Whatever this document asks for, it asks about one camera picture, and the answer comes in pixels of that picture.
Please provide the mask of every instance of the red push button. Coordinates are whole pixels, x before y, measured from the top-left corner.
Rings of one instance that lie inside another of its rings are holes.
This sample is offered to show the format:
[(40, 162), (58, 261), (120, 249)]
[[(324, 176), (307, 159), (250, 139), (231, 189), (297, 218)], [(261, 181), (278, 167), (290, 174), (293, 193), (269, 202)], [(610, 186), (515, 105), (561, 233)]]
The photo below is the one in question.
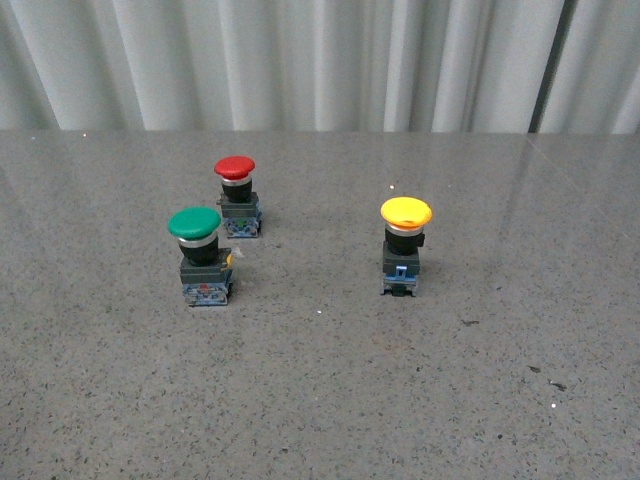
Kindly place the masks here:
[(234, 156), (218, 160), (213, 171), (227, 180), (242, 180), (255, 167), (255, 162), (249, 157)]

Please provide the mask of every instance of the curtain fold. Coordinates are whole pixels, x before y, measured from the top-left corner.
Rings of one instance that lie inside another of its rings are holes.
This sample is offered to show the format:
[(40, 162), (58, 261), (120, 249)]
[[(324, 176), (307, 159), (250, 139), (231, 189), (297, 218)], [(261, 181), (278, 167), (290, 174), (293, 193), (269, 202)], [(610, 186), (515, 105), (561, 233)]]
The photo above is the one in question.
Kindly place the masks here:
[(0, 128), (635, 133), (640, 2), (0, 0)]

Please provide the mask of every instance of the yellow push button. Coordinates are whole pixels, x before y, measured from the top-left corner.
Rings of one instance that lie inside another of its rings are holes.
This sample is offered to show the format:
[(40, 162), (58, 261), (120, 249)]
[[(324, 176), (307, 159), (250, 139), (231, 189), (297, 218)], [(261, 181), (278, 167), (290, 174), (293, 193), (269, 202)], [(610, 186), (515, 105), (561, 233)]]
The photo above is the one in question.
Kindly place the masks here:
[(392, 226), (407, 230), (426, 225), (433, 216), (429, 205), (412, 197), (396, 197), (387, 200), (382, 204), (380, 214)]

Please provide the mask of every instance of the silver bezel ring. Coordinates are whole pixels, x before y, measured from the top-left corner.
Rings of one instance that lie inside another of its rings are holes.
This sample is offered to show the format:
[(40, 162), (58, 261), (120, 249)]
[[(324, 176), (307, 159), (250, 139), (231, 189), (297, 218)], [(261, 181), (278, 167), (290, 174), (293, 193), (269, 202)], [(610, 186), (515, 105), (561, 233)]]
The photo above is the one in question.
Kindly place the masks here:
[(218, 231), (214, 230), (210, 235), (206, 237), (199, 238), (197, 240), (185, 240), (184, 238), (176, 237), (178, 239), (178, 243), (185, 248), (200, 248), (206, 247), (211, 242), (213, 242), (216, 238), (218, 238)]
[(229, 180), (228, 178), (222, 177), (222, 184), (225, 187), (241, 187), (242, 185), (246, 185), (251, 181), (251, 174), (247, 175), (240, 180)]
[(424, 225), (414, 230), (405, 230), (405, 229), (400, 229), (398, 227), (394, 227), (393, 225), (387, 222), (386, 228), (387, 230), (389, 230), (394, 235), (397, 235), (398, 237), (415, 237), (416, 235), (420, 235), (422, 233), (422, 231), (424, 230)]

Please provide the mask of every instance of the green push button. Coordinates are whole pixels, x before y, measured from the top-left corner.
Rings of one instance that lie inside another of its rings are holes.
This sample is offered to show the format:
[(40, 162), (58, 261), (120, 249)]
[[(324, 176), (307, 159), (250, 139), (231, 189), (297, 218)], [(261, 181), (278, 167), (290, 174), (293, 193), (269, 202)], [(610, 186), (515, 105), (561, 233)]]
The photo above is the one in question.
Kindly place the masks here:
[(176, 213), (167, 229), (174, 237), (197, 240), (211, 235), (220, 226), (220, 215), (208, 207), (190, 207)]

